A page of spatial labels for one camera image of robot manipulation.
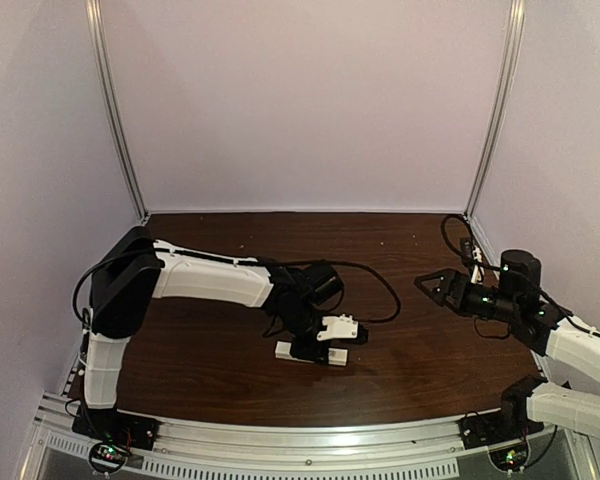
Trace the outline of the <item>white remote control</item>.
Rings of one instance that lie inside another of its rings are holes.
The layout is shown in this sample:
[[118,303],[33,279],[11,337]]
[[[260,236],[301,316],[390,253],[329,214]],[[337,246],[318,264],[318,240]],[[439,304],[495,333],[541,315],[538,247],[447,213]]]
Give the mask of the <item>white remote control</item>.
[[275,358],[317,365],[345,367],[348,361],[346,349],[331,348],[318,343],[316,345],[300,345],[294,342],[278,341],[275,347]]

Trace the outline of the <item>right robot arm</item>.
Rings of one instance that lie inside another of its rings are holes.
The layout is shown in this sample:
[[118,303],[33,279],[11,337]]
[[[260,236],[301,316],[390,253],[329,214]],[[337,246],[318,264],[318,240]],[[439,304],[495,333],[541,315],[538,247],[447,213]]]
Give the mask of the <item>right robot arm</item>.
[[[499,278],[489,287],[454,269],[415,278],[415,286],[461,317],[507,325],[510,336],[537,355],[561,362],[600,384],[600,331],[560,306],[540,287],[541,262],[525,250],[500,257]],[[600,395],[527,376],[506,389],[496,430],[518,436],[549,423],[600,440]]]

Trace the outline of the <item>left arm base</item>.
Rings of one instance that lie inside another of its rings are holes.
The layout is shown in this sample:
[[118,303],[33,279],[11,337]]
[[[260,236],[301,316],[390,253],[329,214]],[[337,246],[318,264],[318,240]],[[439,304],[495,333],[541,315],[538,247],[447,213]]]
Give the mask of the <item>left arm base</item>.
[[115,474],[136,457],[133,450],[151,451],[160,422],[154,418],[121,413],[117,410],[82,410],[72,424],[74,433],[89,437],[87,461],[104,476]]

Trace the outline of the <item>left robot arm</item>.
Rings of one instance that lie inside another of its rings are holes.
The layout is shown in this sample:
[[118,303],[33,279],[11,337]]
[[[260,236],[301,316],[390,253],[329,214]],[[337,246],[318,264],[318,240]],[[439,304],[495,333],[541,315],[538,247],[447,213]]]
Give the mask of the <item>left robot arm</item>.
[[280,359],[343,366],[335,334],[357,334],[347,316],[331,316],[321,305],[343,288],[329,265],[301,269],[272,260],[236,258],[179,248],[134,227],[84,277],[89,303],[74,309],[85,334],[81,415],[95,438],[112,439],[117,384],[126,346],[139,331],[154,299],[194,298],[263,310],[280,320],[289,342],[276,347]]

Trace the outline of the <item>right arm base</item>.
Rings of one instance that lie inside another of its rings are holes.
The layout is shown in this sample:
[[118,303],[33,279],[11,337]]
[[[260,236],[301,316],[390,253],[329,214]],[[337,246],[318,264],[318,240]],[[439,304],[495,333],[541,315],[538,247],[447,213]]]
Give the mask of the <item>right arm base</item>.
[[465,450],[486,447],[492,466],[508,475],[522,472],[531,462],[529,436],[544,430],[542,423],[509,423],[500,410],[470,411],[457,421]]

